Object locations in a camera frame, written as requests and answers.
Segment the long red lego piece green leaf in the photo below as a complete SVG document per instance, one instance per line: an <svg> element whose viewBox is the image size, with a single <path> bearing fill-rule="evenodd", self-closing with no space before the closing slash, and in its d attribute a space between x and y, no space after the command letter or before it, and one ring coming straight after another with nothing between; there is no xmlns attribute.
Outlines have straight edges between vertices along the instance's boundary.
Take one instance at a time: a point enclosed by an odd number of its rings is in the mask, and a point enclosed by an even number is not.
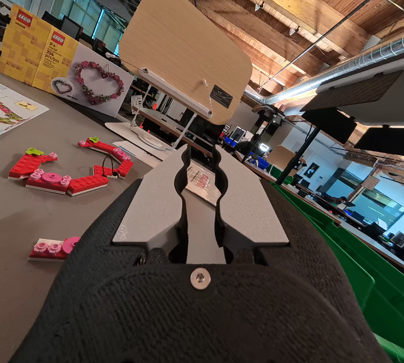
<svg viewBox="0 0 404 363"><path fill-rule="evenodd" d="M133 167L133 162L128 154L126 154L121 149L101 142L98 137L89 137L86 140L81 140L78 142L80 148L89 148L100 153L110 155L114 161L114 169L118 173L120 179L125 179ZM110 161L107 160L105 166L111 168ZM94 165L93 174L102 176L102 166Z"/></svg>

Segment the silver ventilation duct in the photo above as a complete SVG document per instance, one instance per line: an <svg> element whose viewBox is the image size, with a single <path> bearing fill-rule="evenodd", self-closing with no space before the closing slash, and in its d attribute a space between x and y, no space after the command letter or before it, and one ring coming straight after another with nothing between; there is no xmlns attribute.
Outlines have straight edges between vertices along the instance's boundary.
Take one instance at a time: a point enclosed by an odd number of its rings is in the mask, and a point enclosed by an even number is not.
<svg viewBox="0 0 404 363"><path fill-rule="evenodd" d="M321 84L329 80L345 77L347 74L362 70L366 67L373 67L383 61L397 60L404 52L404 35L397 35L388 41L377 44L365 51L360 52L354 57L347 59L333 67L327 68L322 73L308 78L299 84L285 89L278 94L263 96L256 92L250 86L247 86L244 92L249 97L262 105L272 105L282 100L294 98L311 90L315 90Z"/></svg>

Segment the green plastic bin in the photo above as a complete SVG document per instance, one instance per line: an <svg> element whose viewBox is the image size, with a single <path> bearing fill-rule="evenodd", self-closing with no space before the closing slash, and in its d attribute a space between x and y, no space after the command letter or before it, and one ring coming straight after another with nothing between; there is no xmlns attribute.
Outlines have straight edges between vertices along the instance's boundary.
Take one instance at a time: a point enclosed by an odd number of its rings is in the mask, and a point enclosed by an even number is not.
<svg viewBox="0 0 404 363"><path fill-rule="evenodd" d="M342 266L368 326L392 362L403 362L403 273L350 231L301 197L271 185L293 204L325 239Z"/></svg>

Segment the lego instruction booklet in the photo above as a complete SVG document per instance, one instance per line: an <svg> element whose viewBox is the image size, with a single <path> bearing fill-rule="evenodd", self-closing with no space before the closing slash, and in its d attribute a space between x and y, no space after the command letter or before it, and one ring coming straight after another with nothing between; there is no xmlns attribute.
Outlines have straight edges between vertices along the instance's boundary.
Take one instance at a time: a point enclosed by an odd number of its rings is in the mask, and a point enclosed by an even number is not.
<svg viewBox="0 0 404 363"><path fill-rule="evenodd" d="M0 134L47 112L49 108L0 85Z"/></svg>

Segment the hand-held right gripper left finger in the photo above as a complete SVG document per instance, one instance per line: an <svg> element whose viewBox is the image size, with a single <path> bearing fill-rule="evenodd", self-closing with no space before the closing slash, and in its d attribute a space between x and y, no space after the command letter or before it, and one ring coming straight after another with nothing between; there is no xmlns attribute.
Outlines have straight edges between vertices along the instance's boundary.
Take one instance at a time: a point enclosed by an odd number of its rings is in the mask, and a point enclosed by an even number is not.
<svg viewBox="0 0 404 363"><path fill-rule="evenodd" d="M176 150L144 175L112 243L173 251L188 249L188 220L182 192L188 184L188 145Z"/></svg>

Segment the yellow lego set box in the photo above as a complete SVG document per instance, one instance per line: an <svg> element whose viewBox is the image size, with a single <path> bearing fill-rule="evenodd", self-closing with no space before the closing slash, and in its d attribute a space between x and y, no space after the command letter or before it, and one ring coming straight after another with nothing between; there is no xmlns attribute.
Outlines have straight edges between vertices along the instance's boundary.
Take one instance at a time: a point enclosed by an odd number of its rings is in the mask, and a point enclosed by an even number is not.
<svg viewBox="0 0 404 363"><path fill-rule="evenodd" d="M18 4L5 5L1 73L115 118L134 76Z"/></svg>

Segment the black panel pole stand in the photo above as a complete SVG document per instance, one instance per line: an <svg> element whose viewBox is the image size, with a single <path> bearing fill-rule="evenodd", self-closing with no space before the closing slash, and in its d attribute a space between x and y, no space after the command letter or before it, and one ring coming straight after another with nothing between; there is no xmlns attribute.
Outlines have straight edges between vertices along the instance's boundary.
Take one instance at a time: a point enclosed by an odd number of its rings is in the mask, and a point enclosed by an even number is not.
<svg viewBox="0 0 404 363"><path fill-rule="evenodd" d="M367 66L361 72L323 83L316 96L301 111L302 117L315 126L307 143L297 151L276 184L286 176L320 131L345 144L357 124L368 126L354 148L402 156L404 123L403 55L380 65Z"/></svg>

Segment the black lego loop piece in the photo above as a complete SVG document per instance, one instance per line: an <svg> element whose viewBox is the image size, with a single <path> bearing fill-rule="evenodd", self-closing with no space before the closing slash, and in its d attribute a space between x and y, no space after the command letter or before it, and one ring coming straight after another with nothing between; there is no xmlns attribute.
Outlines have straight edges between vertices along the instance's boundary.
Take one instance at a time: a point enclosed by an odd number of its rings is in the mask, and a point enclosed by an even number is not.
<svg viewBox="0 0 404 363"><path fill-rule="evenodd" d="M111 168L108 168L105 166L106 161L109 160L111 164ZM113 158L110 155L107 155L103 159L102 163L102 176L106 178L114 178L116 179L118 177L117 171L114 169L114 161Z"/></svg>

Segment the red lego piece large pink flower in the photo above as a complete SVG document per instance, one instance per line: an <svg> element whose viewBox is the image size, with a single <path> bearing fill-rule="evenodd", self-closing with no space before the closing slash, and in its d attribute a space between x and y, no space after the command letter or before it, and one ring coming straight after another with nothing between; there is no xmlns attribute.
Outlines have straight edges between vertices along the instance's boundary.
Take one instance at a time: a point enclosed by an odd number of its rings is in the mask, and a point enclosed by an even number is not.
<svg viewBox="0 0 404 363"><path fill-rule="evenodd" d="M109 179L101 175L72 179L68 175L62 176L55 172L44 172L42 169L37 169L30 174L25 187L49 193L75 196L106 187L108 183Z"/></svg>

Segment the white paper sheet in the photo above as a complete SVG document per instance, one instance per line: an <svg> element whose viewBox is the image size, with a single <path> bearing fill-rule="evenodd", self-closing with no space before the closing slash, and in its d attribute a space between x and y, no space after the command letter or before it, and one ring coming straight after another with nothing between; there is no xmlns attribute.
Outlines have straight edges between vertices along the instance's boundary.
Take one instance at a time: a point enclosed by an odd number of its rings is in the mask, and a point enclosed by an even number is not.
<svg viewBox="0 0 404 363"><path fill-rule="evenodd" d="M150 152L142 147L139 147L127 140L113 142L113 145L124 152L128 153L131 158L136 158L148 166L155 168L158 164L171 156L171 151L160 151L162 154L157 154L158 150Z"/></svg>

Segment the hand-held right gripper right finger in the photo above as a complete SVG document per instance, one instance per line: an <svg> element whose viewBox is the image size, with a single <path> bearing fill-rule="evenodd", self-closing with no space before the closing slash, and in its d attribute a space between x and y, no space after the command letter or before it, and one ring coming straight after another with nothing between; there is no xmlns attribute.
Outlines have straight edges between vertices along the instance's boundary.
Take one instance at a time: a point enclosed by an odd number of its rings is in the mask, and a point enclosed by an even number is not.
<svg viewBox="0 0 404 363"><path fill-rule="evenodd" d="M230 252L266 246L286 246L289 239L260 179L223 148L213 146L215 238Z"/></svg>

